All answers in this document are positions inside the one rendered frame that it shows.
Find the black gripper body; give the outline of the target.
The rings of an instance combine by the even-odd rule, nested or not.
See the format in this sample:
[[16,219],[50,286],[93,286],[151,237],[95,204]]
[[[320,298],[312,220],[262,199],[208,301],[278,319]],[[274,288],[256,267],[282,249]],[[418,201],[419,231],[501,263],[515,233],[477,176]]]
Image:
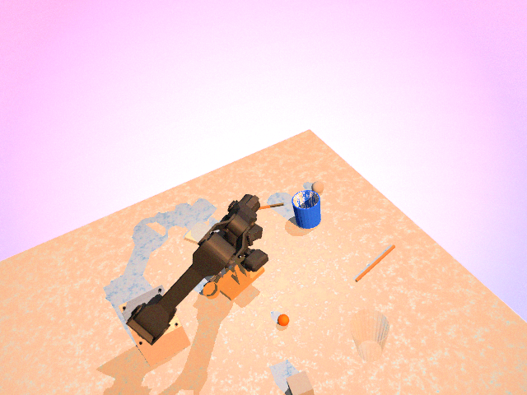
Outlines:
[[[219,230],[217,232],[223,239],[225,239],[231,246],[236,248],[236,240],[237,239],[229,239],[226,237],[225,232]],[[252,272],[257,272],[265,263],[268,262],[268,255],[263,252],[260,249],[250,249],[249,243],[247,240],[247,235],[249,235],[249,232],[247,231],[245,234],[245,246],[244,249],[239,254],[241,257],[245,256],[245,265],[246,267],[251,270]]]

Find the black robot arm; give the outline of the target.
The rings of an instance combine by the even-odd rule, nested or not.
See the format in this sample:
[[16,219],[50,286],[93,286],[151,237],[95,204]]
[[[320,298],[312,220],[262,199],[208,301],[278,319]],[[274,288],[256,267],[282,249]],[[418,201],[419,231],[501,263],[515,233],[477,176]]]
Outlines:
[[[227,269],[236,260],[244,249],[247,231],[250,247],[253,241],[262,238],[263,228],[255,224],[259,208],[256,195],[246,194],[239,201],[233,200],[227,209],[229,213],[198,242],[192,265],[163,296],[158,294],[147,304],[138,305],[126,324],[152,346],[170,327],[176,307],[198,283],[204,277],[215,276],[223,268]],[[237,239],[236,248],[214,230],[224,231],[229,239]]]

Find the pale yellow flat square pad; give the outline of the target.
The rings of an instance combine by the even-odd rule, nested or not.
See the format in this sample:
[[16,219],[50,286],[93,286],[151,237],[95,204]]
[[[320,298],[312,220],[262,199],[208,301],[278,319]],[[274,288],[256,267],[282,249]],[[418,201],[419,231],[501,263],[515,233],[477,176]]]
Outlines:
[[184,237],[184,239],[197,244],[211,228],[211,226],[197,222],[194,227],[188,232],[188,234]]

